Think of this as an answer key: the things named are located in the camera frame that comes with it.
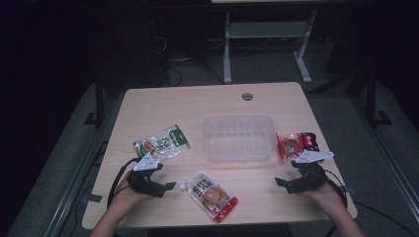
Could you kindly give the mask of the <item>black metal stand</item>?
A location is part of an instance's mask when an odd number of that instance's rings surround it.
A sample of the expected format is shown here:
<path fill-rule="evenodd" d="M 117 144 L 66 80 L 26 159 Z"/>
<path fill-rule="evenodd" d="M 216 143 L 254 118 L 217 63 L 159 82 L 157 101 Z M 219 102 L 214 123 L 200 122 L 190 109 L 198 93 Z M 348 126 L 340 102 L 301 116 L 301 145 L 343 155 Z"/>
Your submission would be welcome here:
<path fill-rule="evenodd" d="M 367 81 L 366 118 L 371 127 L 380 125 L 392 125 L 385 111 L 376 110 L 377 80 L 374 72 L 370 69 Z"/>
<path fill-rule="evenodd" d="M 95 108 L 96 112 L 89 113 L 84 123 L 99 127 L 104 119 L 104 90 L 100 79 L 95 82 Z"/>

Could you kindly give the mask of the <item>clear plastic container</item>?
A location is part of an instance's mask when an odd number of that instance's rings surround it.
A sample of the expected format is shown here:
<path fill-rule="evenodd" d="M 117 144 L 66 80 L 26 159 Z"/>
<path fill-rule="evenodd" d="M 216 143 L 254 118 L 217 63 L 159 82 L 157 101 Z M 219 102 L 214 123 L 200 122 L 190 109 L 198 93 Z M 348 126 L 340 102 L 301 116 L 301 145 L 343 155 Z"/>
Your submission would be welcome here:
<path fill-rule="evenodd" d="M 265 162 L 277 149 L 273 120 L 265 115 L 222 115 L 204 120 L 211 162 Z"/>

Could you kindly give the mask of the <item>metal floor rail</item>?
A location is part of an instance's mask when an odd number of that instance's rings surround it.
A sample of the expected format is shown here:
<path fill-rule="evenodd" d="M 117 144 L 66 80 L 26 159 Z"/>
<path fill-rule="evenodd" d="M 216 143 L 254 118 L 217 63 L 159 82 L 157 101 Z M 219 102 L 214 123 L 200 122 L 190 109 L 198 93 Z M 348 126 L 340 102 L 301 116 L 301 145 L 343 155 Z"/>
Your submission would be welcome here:
<path fill-rule="evenodd" d="M 392 125 L 392 122 L 386 115 L 385 111 L 378 111 L 378 118 L 369 119 L 368 109 L 363 107 L 359 99 L 350 100 L 357 116 L 362 121 L 369 135 L 372 137 L 376 148 L 379 150 L 381 157 L 389 170 L 389 173 L 395 181 L 397 187 L 400 189 L 408 207 L 415 216 L 416 221 L 419 222 L 419 194 L 414 190 L 407 176 L 402 171 L 401 167 L 396 161 L 396 157 L 390 151 L 384 138 L 378 132 L 381 126 Z"/>
<path fill-rule="evenodd" d="M 85 123 L 96 108 L 91 98 L 83 97 L 77 106 L 45 165 L 42 197 L 50 207 L 50 217 L 41 237 L 59 237 L 86 180 L 95 180 L 91 169 L 106 151 L 122 97 L 103 100 L 104 118 L 98 124 Z"/>

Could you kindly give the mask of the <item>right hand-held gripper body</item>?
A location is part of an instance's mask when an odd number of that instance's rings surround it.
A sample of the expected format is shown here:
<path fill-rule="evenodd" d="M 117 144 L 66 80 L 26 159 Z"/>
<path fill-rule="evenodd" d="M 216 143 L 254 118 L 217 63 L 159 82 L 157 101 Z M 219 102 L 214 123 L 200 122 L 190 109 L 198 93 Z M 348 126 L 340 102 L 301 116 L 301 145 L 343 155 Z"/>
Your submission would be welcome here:
<path fill-rule="evenodd" d="M 287 190 L 288 193 L 298 194 L 319 189 L 327 180 L 320 162 L 333 157 L 333 152 L 303 151 L 293 161 L 304 163 L 305 169 L 298 170 L 300 173 L 299 178 L 288 181 L 291 185 Z"/>

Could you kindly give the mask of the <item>white metal desk frame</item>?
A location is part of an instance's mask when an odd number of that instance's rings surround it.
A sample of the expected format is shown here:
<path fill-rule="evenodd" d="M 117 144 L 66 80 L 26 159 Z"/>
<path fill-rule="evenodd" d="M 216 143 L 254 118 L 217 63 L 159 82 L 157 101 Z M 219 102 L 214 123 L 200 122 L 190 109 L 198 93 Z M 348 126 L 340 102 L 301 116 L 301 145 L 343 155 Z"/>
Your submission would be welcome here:
<path fill-rule="evenodd" d="M 242 39 L 301 39 L 298 50 L 293 52 L 293 58 L 304 83 L 312 79 L 306 68 L 303 57 L 314 26 L 317 10 L 310 11 L 306 21 L 292 22 L 231 22 L 230 13 L 225 13 L 224 24 L 224 54 L 223 83 L 232 82 L 230 65 L 230 41 Z"/>

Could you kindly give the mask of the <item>green white snack packet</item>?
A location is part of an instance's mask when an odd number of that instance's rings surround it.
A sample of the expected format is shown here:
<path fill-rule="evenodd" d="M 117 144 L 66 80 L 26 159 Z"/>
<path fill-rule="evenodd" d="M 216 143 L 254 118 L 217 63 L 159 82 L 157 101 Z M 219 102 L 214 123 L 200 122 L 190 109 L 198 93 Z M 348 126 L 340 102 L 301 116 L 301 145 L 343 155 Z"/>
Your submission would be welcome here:
<path fill-rule="evenodd" d="M 133 144 L 138 157 L 150 153 L 158 162 L 163 162 L 188 151 L 191 145 L 177 124 L 160 133 L 140 139 Z"/>

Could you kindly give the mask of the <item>person's left hand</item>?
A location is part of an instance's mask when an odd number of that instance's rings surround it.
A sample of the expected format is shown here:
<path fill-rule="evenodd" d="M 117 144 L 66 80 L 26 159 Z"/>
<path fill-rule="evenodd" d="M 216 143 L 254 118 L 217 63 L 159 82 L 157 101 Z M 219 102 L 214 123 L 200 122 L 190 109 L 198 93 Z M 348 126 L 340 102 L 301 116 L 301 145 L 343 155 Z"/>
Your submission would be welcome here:
<path fill-rule="evenodd" d="M 135 192 L 128 184 L 126 175 L 117 186 L 117 190 L 108 210 L 120 215 L 128 214 L 134 207 L 139 205 L 149 196 Z"/>

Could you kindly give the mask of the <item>red white spouted food pouch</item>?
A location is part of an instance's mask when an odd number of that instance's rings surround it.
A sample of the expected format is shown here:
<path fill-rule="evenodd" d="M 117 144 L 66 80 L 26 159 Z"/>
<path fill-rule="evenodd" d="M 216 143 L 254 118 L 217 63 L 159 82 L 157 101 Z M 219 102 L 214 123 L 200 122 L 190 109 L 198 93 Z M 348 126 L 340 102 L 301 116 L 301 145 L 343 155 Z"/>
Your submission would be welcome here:
<path fill-rule="evenodd" d="M 214 223 L 220 223 L 238 205 L 238 198 L 224 190 L 207 173 L 200 171 L 190 180 L 179 185 L 181 191 L 187 191 Z"/>

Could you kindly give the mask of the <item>person's right hand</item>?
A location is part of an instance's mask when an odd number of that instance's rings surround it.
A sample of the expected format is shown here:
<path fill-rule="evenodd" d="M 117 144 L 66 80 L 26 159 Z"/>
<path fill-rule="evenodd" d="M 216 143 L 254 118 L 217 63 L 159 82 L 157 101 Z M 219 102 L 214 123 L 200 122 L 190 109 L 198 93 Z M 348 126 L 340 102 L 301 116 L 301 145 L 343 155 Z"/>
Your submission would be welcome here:
<path fill-rule="evenodd" d="M 329 184 L 324 184 L 316 191 L 302 192 L 300 195 L 313 200 L 325 214 L 336 214 L 346 209 L 338 193 Z"/>

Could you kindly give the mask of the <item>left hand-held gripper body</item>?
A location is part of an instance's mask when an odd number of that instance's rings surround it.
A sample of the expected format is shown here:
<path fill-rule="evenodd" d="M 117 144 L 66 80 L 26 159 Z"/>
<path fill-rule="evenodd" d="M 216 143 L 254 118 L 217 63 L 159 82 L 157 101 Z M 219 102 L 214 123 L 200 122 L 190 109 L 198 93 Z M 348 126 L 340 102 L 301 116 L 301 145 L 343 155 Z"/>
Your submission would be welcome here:
<path fill-rule="evenodd" d="M 166 192 L 164 191 L 164 185 L 151 180 L 151 176 L 154 173 L 151 169 L 155 168 L 157 163 L 160 162 L 150 152 L 138 160 L 126 179 L 135 192 L 152 197 L 163 197 Z"/>

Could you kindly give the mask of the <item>red black snack packet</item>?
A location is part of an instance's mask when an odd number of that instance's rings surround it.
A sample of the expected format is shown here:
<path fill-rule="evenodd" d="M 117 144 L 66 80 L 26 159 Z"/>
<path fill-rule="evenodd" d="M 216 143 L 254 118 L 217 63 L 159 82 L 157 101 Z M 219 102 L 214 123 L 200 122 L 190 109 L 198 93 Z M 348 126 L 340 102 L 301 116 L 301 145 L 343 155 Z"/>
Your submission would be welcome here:
<path fill-rule="evenodd" d="M 280 159 L 285 162 L 299 156 L 303 151 L 318 151 L 316 135 L 312 132 L 278 134 Z"/>

